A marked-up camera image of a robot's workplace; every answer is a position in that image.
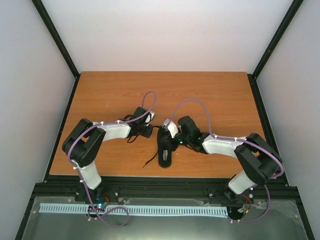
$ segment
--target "white slotted strip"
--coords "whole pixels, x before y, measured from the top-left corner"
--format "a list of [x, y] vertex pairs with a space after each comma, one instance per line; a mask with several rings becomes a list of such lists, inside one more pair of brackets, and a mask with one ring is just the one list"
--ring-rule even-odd
[[[117, 205], [109, 205], [105, 211], [100, 211], [103, 214]], [[225, 218], [227, 213], [226, 207], [220, 206], [135, 206], [124, 205], [132, 216], [206, 216]], [[91, 209], [89, 204], [68, 204], [68, 203], [41, 203], [39, 213], [60, 213], [60, 214], [87, 214]], [[122, 209], [117, 209], [110, 212], [110, 215], [126, 215]]]

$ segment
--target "table top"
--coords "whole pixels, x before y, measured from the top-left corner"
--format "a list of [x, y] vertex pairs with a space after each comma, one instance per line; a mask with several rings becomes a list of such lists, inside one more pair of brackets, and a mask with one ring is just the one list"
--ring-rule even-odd
[[[62, 143], [83, 118], [113, 122], [133, 114], [146, 92], [153, 90], [157, 102], [152, 125], [169, 119], [182, 100], [195, 98], [209, 110], [212, 132], [221, 136], [264, 137], [255, 100], [245, 72], [82, 72], [62, 131], [49, 174], [75, 175], [62, 151]], [[152, 94], [145, 100], [149, 108]], [[202, 132], [208, 132], [207, 116], [194, 101], [183, 103], [173, 121], [190, 116]], [[157, 152], [157, 129], [152, 136], [139, 136], [133, 143], [113, 139], [102, 143], [95, 164], [101, 176], [229, 178], [242, 170], [238, 160], [220, 154], [201, 154], [180, 146], [172, 153], [172, 165], [161, 168]]]

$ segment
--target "transparent plastic sheet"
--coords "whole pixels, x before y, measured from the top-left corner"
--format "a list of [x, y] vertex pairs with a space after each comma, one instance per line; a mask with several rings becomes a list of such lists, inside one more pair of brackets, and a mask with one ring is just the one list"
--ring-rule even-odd
[[[220, 206], [192, 199], [120, 198], [124, 205]], [[146, 217], [131, 216], [128, 225], [112, 228], [101, 221], [91, 221], [82, 214], [39, 213], [40, 203], [84, 204], [73, 197], [37, 197], [34, 200], [23, 240], [64, 239], [215, 239], [238, 240], [308, 240], [294, 200], [271, 200], [266, 217], [253, 223], [233, 223], [218, 217]], [[244, 220], [260, 216], [265, 200], [255, 199]], [[122, 223], [125, 216], [107, 216], [108, 221]]]

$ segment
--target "black metal frame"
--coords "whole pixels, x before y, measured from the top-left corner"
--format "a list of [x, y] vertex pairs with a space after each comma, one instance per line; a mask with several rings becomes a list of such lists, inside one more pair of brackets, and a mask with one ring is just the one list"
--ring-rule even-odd
[[[53, 40], [59, 48], [64, 60], [70, 68], [70, 71], [74, 75], [75, 81], [72, 88], [72, 92], [64, 112], [62, 123], [54, 144], [54, 148], [51, 154], [49, 165], [42, 183], [36, 183], [34, 190], [30, 197], [30, 201], [26, 208], [24, 217], [22, 219], [19, 231], [16, 235], [16, 240], [22, 239], [32, 205], [35, 197], [38, 196], [74, 196], [79, 191], [80, 183], [77, 176], [61, 176], [61, 175], [49, 175], [49, 171], [60, 141], [62, 130], [64, 128], [67, 115], [80, 79], [80, 74], [74, 65], [63, 41], [61, 40], [53, 22], [50, 19], [48, 12], [45, 9], [41, 0], [32, 0], [35, 8], [40, 14], [44, 24], [48, 28]], [[248, 74], [249, 84], [251, 86], [252, 94], [255, 100], [256, 108], [260, 117], [263, 132], [266, 141], [270, 146], [278, 152], [276, 141], [268, 120], [268, 116], [263, 104], [262, 97], [260, 95], [259, 87], [257, 84], [257, 78], [261, 73], [262, 69], [266, 65], [269, 57], [276, 48], [281, 37], [285, 33], [291, 20], [295, 16], [299, 7], [303, 3], [303, 0], [293, 0], [290, 8], [285, 14], [282, 22], [280, 23], [277, 31], [271, 39], [267, 49], [261, 57], [256, 69], [253, 74]], [[208, 190], [214, 189], [217, 186], [226, 184], [227, 178], [156, 178], [156, 177], [102, 177], [102, 182], [110, 186], [109, 195], [112, 196], [113, 201], [118, 201], [118, 197], [121, 198], [189, 198], [189, 199], [200, 199], [203, 201], [210, 201], [208, 196]], [[267, 184], [270, 196], [276, 200], [295, 200], [298, 206], [300, 217], [302, 219], [304, 228], [307, 236], [310, 240], [315, 239], [312, 233], [304, 206], [302, 204], [299, 191], [296, 187], [288, 186], [288, 180], [285, 175], [280, 178], [272, 179]], [[256, 187], [253, 190], [253, 195], [256, 199], [265, 199], [267, 197], [264, 187]]]

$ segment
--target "white wall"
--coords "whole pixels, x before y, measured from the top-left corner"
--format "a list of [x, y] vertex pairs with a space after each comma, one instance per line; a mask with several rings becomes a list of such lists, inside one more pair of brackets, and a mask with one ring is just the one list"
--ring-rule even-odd
[[292, 0], [43, 0], [79, 71], [252, 73]]
[[73, 85], [31, 0], [0, 7], [0, 239], [15, 238], [42, 182]]
[[304, 1], [258, 78], [289, 183], [320, 239], [320, 1]]

